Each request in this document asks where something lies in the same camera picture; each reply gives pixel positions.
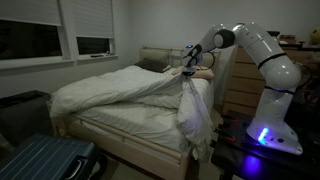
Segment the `window blind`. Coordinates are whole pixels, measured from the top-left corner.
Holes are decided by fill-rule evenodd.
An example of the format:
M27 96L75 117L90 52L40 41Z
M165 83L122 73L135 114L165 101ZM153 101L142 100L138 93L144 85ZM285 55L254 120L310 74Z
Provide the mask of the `window blind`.
M113 38L111 0L72 0L78 37Z
M0 0L0 19L61 26L58 0Z

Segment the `window sill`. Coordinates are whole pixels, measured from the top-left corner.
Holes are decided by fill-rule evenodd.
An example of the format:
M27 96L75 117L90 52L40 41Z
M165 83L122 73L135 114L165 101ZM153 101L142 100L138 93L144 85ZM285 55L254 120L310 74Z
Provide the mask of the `window sill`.
M78 61L79 62L89 62L89 61L101 61L101 60L111 60L118 58L118 55L103 55L101 57L91 57L90 55L82 55L79 56Z
M92 58L90 56L80 56L79 63L88 64L93 62L102 62L107 60L117 59L117 55L109 55L103 57ZM63 60L62 57L45 57L45 58L32 58L32 59L12 59L0 61L0 70L11 70L17 68L26 68L42 65L55 65L63 63L72 63L74 60Z
M74 62L74 60L63 60L62 57L4 60L4 61L0 61L0 70L9 70L9 69L16 69L16 68L61 64L61 63L70 63L70 62Z

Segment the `suitcase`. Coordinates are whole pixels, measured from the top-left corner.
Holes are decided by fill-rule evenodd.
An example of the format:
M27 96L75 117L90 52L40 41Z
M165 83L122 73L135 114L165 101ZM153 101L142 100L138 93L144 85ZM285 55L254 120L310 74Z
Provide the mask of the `suitcase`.
M98 157L93 143L35 134L0 163L0 179L88 179Z

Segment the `robotic arm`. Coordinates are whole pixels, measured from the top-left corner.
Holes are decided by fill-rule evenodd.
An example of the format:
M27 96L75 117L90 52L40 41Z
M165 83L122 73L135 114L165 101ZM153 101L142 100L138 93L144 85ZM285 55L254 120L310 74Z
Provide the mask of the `robotic arm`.
M259 25L238 24L231 30L222 24L213 26L199 44L185 48L184 74L193 74L192 67L201 62L203 53L235 44L243 46L266 80L247 133L263 146L300 155L302 147L297 134L284 122L284 117L301 74L278 43Z

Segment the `window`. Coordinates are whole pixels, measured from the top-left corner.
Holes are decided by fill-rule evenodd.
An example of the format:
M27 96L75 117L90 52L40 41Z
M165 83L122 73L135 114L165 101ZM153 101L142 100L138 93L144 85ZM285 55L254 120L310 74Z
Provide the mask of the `window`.
M110 54L110 43L108 38L77 37L79 54Z
M56 26L0 20L0 60L62 56Z
M109 55L114 54L113 42L111 0L0 2L0 63Z

